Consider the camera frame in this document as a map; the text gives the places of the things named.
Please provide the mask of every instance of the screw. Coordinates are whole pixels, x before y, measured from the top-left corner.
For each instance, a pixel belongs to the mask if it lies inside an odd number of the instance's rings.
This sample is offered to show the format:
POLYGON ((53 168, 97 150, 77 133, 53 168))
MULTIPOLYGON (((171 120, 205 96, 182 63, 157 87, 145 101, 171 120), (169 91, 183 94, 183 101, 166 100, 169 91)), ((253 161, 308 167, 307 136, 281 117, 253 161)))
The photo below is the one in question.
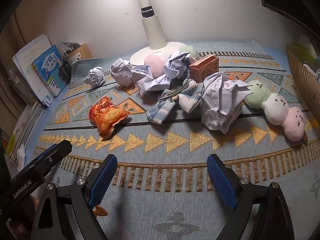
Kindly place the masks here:
POLYGON ((244 185, 246 185, 246 184, 249 183, 248 179, 246 179, 246 178, 241 178, 241 179, 240 179, 240 182, 241 182, 242 184, 244 184, 244 185))
POLYGON ((272 185, 272 187, 274 187, 274 188, 279 188, 279 184, 276 183, 276 182, 272 182, 271 185, 272 185))
POLYGON ((80 178, 80 179, 77 180, 77 184, 78 185, 82 185, 84 183, 85 183, 85 179, 84 178, 80 178))
POLYGON ((47 190, 50 190, 50 189, 53 189, 53 188, 54 188, 53 184, 50 183, 50 184, 47 185, 47 190))

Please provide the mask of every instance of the green plush head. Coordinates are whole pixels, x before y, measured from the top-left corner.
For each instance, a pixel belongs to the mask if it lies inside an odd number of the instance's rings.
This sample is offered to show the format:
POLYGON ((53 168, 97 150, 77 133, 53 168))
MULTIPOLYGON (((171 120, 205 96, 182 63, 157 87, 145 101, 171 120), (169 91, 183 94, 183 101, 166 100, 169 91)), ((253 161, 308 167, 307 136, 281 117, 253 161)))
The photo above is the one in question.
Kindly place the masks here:
POLYGON ((199 60, 200 59, 198 52, 192 46, 182 46, 179 50, 180 51, 190 52, 190 57, 194 58, 195 60, 199 60))
POLYGON ((270 96, 270 90, 266 84, 260 80, 252 80, 249 83, 248 88, 253 92, 246 96, 244 101, 252 108, 259 109, 263 101, 266 101, 270 96))

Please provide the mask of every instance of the gold ribbed container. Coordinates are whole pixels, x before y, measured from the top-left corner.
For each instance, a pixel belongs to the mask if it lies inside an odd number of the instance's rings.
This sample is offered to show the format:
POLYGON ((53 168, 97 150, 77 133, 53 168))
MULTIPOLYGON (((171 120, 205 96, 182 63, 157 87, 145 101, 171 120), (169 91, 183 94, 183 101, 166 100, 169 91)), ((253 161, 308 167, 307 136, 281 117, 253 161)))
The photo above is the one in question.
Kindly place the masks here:
POLYGON ((307 64, 316 72, 320 64, 311 55, 294 45, 287 45, 286 51, 295 85, 313 116, 320 123, 320 83, 303 65, 307 64))

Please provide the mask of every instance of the blue table surface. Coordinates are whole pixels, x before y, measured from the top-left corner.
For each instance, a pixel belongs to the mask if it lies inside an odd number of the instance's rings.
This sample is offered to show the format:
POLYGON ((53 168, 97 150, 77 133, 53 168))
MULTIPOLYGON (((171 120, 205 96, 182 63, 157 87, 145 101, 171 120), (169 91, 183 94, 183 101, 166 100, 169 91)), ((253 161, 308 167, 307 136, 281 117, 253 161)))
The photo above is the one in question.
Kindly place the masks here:
MULTIPOLYGON (((277 63, 279 63, 284 70, 291 73, 290 69, 289 69, 289 64, 288 64, 287 55, 286 55, 285 51, 272 49, 272 48, 268 48, 268 47, 263 47, 263 48, 272 57, 274 57, 275 61, 277 63)), ((66 87, 60 92, 60 94, 53 100, 52 104, 44 111, 41 119, 39 120, 38 124, 36 125, 35 129, 33 130, 31 138, 30 138, 28 144, 26 145, 25 165, 27 165, 34 158, 33 151, 38 143, 38 139, 41 136, 42 131, 43 131, 44 127, 46 126, 49 118, 54 114, 55 108, 58 106, 61 99, 63 99, 65 93, 68 90, 68 87, 69 87, 69 84, 66 85, 66 87)))

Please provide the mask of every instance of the brown box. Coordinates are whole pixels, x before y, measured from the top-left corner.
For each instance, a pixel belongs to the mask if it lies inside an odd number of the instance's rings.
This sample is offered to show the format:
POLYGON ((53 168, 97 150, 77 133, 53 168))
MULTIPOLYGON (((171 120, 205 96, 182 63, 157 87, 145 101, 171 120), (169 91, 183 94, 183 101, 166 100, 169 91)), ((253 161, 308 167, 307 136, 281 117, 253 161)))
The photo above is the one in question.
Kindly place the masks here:
POLYGON ((189 66, 190 77, 197 83, 201 83, 207 76, 219 72, 219 58, 208 55, 189 66))
POLYGON ((71 52, 70 54, 66 55, 67 61, 72 64, 75 61, 85 58, 92 58, 91 52, 87 46, 87 44, 83 44, 79 49, 71 52))

